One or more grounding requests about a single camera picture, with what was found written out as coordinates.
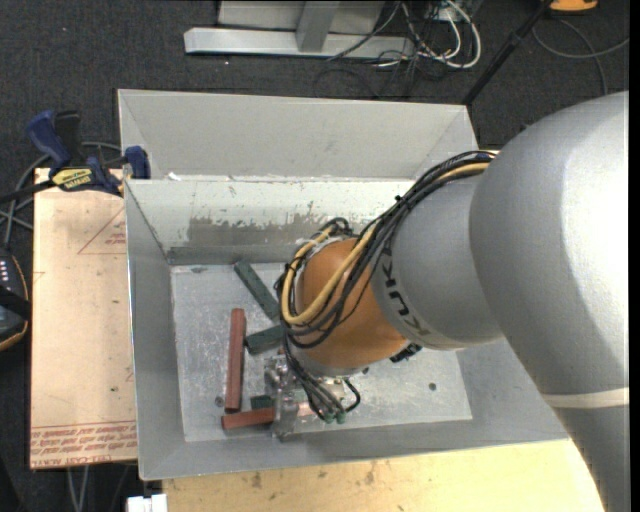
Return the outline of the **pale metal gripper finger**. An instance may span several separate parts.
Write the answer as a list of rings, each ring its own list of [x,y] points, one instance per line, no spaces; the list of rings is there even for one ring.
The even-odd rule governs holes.
[[[271,398],[293,392],[293,374],[284,354],[276,354],[265,359],[264,382],[266,394]]]
[[[289,437],[295,430],[300,403],[294,393],[279,393],[274,400],[273,435],[279,440]]]

